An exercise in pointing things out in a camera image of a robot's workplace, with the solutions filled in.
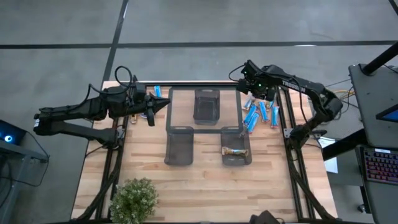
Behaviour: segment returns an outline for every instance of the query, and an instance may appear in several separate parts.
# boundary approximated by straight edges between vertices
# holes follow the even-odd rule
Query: potted plant
[[[155,214],[157,192],[152,182],[143,178],[127,180],[117,186],[111,202],[111,220],[120,224],[140,224]]]

